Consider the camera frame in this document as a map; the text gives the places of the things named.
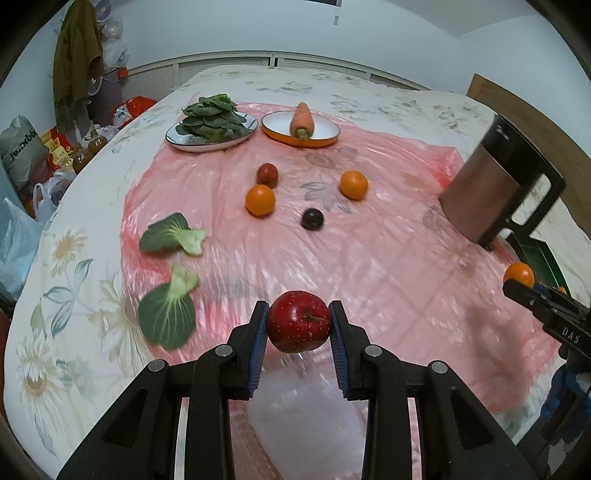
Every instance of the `red bag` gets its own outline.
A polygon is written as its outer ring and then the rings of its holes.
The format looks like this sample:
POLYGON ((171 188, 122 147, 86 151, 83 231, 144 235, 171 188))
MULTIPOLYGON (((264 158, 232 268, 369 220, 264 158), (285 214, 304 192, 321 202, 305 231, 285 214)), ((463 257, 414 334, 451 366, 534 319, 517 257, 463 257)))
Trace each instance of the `red bag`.
POLYGON ((148 108, 156 105, 156 100, 142 96, 133 97, 113 109, 111 124, 123 128, 129 122, 138 118, 148 108))

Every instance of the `blue cloth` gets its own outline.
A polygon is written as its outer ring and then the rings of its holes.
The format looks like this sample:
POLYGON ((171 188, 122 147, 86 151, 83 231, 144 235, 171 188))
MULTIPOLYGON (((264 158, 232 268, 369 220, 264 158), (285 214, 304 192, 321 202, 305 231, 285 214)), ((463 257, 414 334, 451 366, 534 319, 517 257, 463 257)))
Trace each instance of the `blue cloth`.
POLYGON ((584 402, 575 415, 571 418, 570 422, 562 432, 562 439, 565 443, 574 441, 581 433, 584 428, 591 420, 591 399, 587 394, 589 387, 583 387, 580 385, 581 375, 587 374, 588 378, 591 378, 589 372, 585 372, 577 369, 567 369, 566 365, 560 367, 554 377, 552 377, 552 385, 546 401, 542 405, 540 416, 543 419, 549 419, 550 416, 560 406, 560 400, 563 398, 564 392, 568 389, 577 395, 577 398, 583 398, 584 402))

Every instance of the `plastic bag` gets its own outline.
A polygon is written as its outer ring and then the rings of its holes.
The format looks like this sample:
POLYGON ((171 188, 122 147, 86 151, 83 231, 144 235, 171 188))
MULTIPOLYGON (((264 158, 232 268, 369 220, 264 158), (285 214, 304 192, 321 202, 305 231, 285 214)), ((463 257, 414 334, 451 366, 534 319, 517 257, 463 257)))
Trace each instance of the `plastic bag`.
POLYGON ((38 183, 33 190, 33 209, 37 222, 45 225, 56 211, 67 188, 76 178, 73 171, 58 170, 44 184, 38 183))
POLYGON ((113 121, 111 123, 118 128, 123 128, 146 110, 156 105, 156 103, 156 100, 141 95, 133 97, 113 110, 113 121))
POLYGON ((110 18, 105 22, 101 30, 103 38, 121 38, 123 36, 123 20, 121 18, 110 18))
POLYGON ((84 143, 84 148, 88 147, 88 142, 90 142, 90 139, 92 138, 92 130, 96 130, 96 133, 105 137, 109 142, 113 140, 115 135, 119 133, 119 129, 113 125, 106 125, 105 127, 102 127, 100 125, 94 124, 91 127, 91 130, 83 138, 83 142, 80 143, 80 145, 84 143))
POLYGON ((51 201, 49 192, 46 190, 44 184, 38 183, 33 190, 33 208, 35 210, 35 220, 42 225, 45 225, 56 211, 57 206, 51 201))
POLYGON ((31 122, 22 115, 0 134, 0 157, 17 191, 27 184, 31 172, 45 162, 48 153, 31 122))
POLYGON ((0 248, 0 283, 8 295, 17 301, 37 252, 43 225, 7 198, 4 203, 11 218, 0 248))
POLYGON ((105 71, 125 67, 127 65, 127 43, 120 39, 103 42, 103 62, 105 71))

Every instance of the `screw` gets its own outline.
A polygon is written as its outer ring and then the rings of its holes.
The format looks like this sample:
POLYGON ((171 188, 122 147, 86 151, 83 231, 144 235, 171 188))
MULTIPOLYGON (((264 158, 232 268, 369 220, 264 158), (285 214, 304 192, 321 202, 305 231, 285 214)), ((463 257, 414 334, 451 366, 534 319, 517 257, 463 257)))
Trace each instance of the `screw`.
POLYGON ((164 360, 158 358, 156 360, 152 360, 148 364, 148 370, 150 370, 151 372, 160 372, 164 368, 164 365, 166 365, 164 363, 164 360))
POLYGON ((433 362, 431 365, 431 370, 433 370, 436 374, 446 374, 449 368, 443 362, 433 362))
POLYGON ((367 353, 369 356, 380 356, 382 355, 382 352, 382 348, 378 345, 368 345, 365 347, 365 353, 367 353))
POLYGON ((226 344, 218 345, 216 347, 216 355, 217 356, 228 356, 228 355, 231 355, 232 352, 233 352, 232 347, 229 345, 226 345, 226 344))

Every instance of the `white plastic bag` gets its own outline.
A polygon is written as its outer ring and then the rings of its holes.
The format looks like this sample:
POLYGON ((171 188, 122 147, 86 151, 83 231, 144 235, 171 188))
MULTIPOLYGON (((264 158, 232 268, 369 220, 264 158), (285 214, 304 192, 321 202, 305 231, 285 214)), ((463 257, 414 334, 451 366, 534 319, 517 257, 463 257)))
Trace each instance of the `white plastic bag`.
POLYGON ((103 38, 108 40, 111 38, 121 38, 123 36, 123 19, 110 18, 102 27, 103 38))
POLYGON ((94 124, 90 127, 90 130, 88 130, 88 133, 82 139, 84 141, 84 145, 83 145, 84 148, 86 148, 88 146, 88 143, 90 142, 90 139, 92 138, 91 132, 93 130, 96 130, 96 133, 105 137, 107 139, 107 142, 110 142, 111 140, 113 140, 115 135, 117 135, 119 133, 119 128, 114 127, 113 125, 105 125, 104 127, 102 127, 100 125, 94 124))
POLYGON ((103 63, 106 72, 127 65, 127 49, 127 42, 123 40, 113 39, 103 42, 103 63))
POLYGON ((45 225, 56 211, 67 188, 76 178, 76 173, 57 170, 44 184, 38 183, 33 190, 33 209, 35 220, 45 225))
POLYGON ((35 210, 35 220, 45 225, 56 211, 57 206, 51 201, 51 196, 46 190, 45 185, 38 183, 33 190, 33 209, 35 210))
POLYGON ((119 105, 115 109, 115 114, 113 115, 113 125, 117 128, 122 128, 123 125, 130 121, 133 117, 131 113, 129 113, 129 109, 127 108, 127 102, 123 105, 119 105))
POLYGON ((7 198, 10 220, 0 248, 0 283, 14 301, 21 295, 43 231, 33 220, 7 198))

